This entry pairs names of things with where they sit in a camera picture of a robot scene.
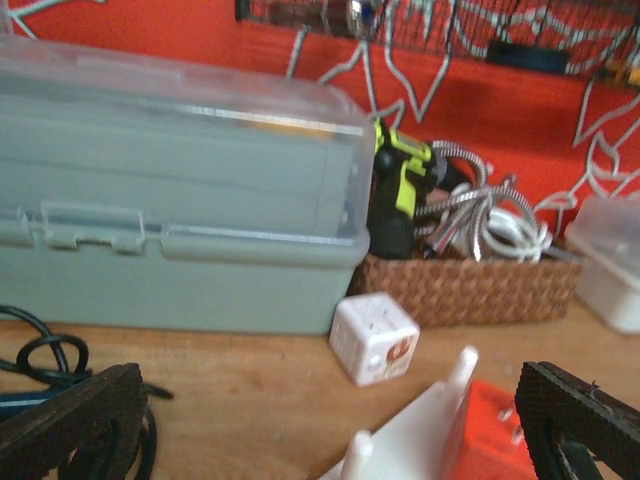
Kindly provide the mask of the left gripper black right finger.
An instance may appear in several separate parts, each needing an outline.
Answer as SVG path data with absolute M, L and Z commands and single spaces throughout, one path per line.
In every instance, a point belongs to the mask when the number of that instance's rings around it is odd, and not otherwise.
M 522 365 L 516 411 L 539 479 L 639 477 L 639 411 L 547 361 Z

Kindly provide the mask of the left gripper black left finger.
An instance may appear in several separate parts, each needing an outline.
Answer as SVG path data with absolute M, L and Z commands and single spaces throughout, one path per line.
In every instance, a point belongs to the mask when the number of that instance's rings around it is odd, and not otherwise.
M 111 366 L 1 423 L 1 477 L 124 479 L 146 407 L 139 366 Z

